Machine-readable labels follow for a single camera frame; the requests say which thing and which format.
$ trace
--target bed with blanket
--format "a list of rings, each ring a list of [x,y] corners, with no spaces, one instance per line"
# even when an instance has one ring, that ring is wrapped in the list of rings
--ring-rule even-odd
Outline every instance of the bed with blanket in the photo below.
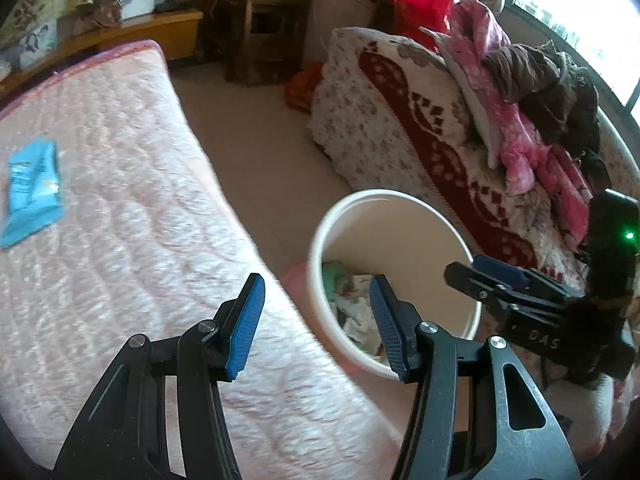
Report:
[[[354,190],[394,189],[415,196],[452,222],[474,254],[542,270],[578,289],[585,270],[552,213],[552,197],[536,182],[510,195],[504,168],[491,170],[460,86],[444,60],[400,36],[366,28],[334,30],[316,87],[309,124],[314,141]],[[598,111],[600,157],[612,187],[640,199],[640,171],[620,135]],[[640,288],[628,311],[638,327]],[[495,333],[482,313],[477,340]],[[636,344],[639,333],[634,333]],[[640,393],[639,369],[628,380],[605,378],[593,395],[559,392],[565,369],[528,351],[519,357],[567,424],[581,461],[600,453],[623,427]]]
[[[5,108],[1,165],[43,132],[58,143],[64,216],[0,257],[0,413],[30,456],[54,465],[129,336],[180,335],[260,272],[266,302],[246,369],[221,387],[244,478],[388,479],[399,435],[258,257],[158,46],[92,57]],[[184,474],[175,382],[167,399],[170,463]]]

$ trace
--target white plastic bin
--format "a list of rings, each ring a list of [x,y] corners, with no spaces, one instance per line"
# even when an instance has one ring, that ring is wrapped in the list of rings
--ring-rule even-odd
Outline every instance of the white plastic bin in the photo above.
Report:
[[[480,303],[447,286],[443,277],[450,262],[471,263],[471,253],[453,226],[424,202],[378,189],[343,198],[320,222],[307,263],[311,308],[323,335],[356,368],[397,379],[338,325],[322,286],[322,262],[331,260],[354,272],[385,274],[396,296],[413,303],[424,320],[457,337],[476,334]]]

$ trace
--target quilted mattress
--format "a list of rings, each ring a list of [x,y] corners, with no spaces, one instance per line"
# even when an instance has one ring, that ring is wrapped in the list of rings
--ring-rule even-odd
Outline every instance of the quilted mattress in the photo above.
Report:
[[[267,300],[246,369],[221,387],[245,479],[388,479],[398,435],[313,338],[258,257],[149,41],[57,74],[0,112],[0,168],[58,142],[65,216],[0,253],[0,412],[51,468],[128,336],[181,334],[260,272]],[[2,171],[0,203],[6,203]],[[175,382],[172,469],[184,473]]]

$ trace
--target blue package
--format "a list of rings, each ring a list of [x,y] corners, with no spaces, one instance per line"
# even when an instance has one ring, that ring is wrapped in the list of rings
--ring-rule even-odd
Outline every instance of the blue package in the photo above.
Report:
[[[62,217],[56,143],[40,137],[9,158],[8,217],[0,247],[17,244]]]

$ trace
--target metal screw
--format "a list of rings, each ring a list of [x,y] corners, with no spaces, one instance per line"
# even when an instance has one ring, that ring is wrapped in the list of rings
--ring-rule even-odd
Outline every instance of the metal screw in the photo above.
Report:
[[[489,338],[489,343],[491,343],[492,347],[497,348],[498,350],[502,350],[507,346],[507,342],[499,335],[492,335]]]
[[[216,326],[216,322],[212,319],[205,319],[198,323],[198,331],[202,333],[213,332],[218,327]]]
[[[129,338],[129,346],[131,348],[140,348],[145,343],[145,337],[142,334],[132,335]]]
[[[431,321],[423,321],[420,323],[420,332],[425,334],[435,334],[438,331],[438,326]]]

